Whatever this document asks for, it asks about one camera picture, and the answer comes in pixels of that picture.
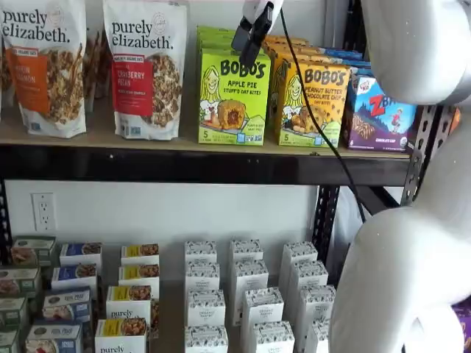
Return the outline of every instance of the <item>cartoon boy illustration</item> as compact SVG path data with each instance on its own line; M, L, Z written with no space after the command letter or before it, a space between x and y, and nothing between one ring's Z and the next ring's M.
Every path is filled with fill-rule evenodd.
M288 90L283 105L283 123L299 115L302 108L301 82L299 76L293 76L288 82Z
M403 113L403 109L399 108L397 109L397 113L392 115L391 125L394 126L394 129L392 130L393 134L397 134L397 130L400 127L400 122L401 122L400 116L402 113Z
M219 72L215 66L210 66L203 74L201 101L199 103L200 115L204 115L205 121L211 121L214 125L219 125L217 111L221 100L219 95Z

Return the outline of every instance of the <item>black cable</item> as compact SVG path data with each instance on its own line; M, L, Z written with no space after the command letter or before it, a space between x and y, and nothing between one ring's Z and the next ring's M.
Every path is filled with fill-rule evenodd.
M358 205L358 211L360 212L361 221L363 223L365 223L365 221L366 221L365 213L363 211L363 207L361 206L360 198L358 197L358 191L356 190L355 183L353 182L352 174L350 174L350 171L348 170L347 166L345 165L345 162L342 159L341 155L339 154L337 149L333 146L333 144L329 141L327 136L325 136L324 132L321 130L320 126L318 125L318 123L316 121L316 119L314 118L314 114L312 113L311 105L309 104L308 95L306 94L306 89L304 87L304 82L302 80L302 73L301 73L301 69L300 69L300 64L297 61L296 54L294 53L293 46L291 44L291 39L289 39L289 36L288 36L288 30L286 29L286 22L285 22L285 16L283 15L283 9L280 10L280 14L281 14L281 22L283 23L283 30L285 32L286 40L288 41L289 50L291 51L291 55L293 56L294 63L296 64L297 74L300 77L302 94L304 96L304 100L306 102L306 106L308 108L309 114L311 115L312 122L314 123L314 126L316 127L317 131L322 136L322 138L324 139L326 144L329 146L329 148L332 150L332 152L335 154L335 156L339 160L342 168L344 169L345 174L347 175L348 181L350 182L350 189L353 192L353 195L355 196L356 203Z

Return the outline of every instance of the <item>purely elizabeth granola bag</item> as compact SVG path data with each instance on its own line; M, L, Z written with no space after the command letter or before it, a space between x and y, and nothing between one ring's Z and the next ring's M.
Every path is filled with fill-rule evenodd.
M85 132L83 0L0 0L1 33L23 122L34 135Z
M104 0L116 134L178 136L187 9L165 1Z

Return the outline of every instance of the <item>electrical outlet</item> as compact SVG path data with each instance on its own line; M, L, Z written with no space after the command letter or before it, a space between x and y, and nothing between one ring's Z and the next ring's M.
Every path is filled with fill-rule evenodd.
M32 208L35 214L36 232L56 230L56 217L53 193L32 193Z

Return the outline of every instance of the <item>white product box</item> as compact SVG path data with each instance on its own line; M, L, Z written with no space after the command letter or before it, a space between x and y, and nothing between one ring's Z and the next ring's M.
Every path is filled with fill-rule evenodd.
M281 257L280 278L278 286L281 295L288 298L289 278L291 276L291 264L301 260L317 260L317 250L309 241L297 241L285 244Z
M224 326L185 328L185 353L227 353L227 347Z
M96 265L98 275L102 274L102 244L101 243L71 243L63 244L60 250L60 265Z
M108 318L98 321L95 352L145 353L147 325L143 318Z
M159 265L159 244L121 247L121 265Z
M52 274L51 287L57 289L72 289L90 287L92 299L97 299L96 265L73 265L56 267Z
M315 320L311 322L305 352L329 353L329 324L330 320Z
M294 336L287 321L254 324L248 353L292 353Z
M336 290L332 285L314 285L302 288L298 304L294 337L299 353L304 352L309 324L314 320L330 319Z
M288 300L285 315L291 325L296 324L300 289L303 285L326 285L328 273L321 261L302 260L291 265Z
M248 290L244 294L242 310L241 347L248 352L254 324L281 321L283 315L283 297L278 288Z
M217 263L217 251L215 241L186 241L185 261L205 260L209 263Z
M218 290L219 264L204 260L189 261L185 264L185 303L190 290Z
M268 269L263 260L235 261L230 277L230 318L233 326L242 322L244 292L268 285Z
M160 298L159 265L126 265L119 268L119 285L150 285L153 299Z
M226 304L222 290L188 292L187 326L224 326Z

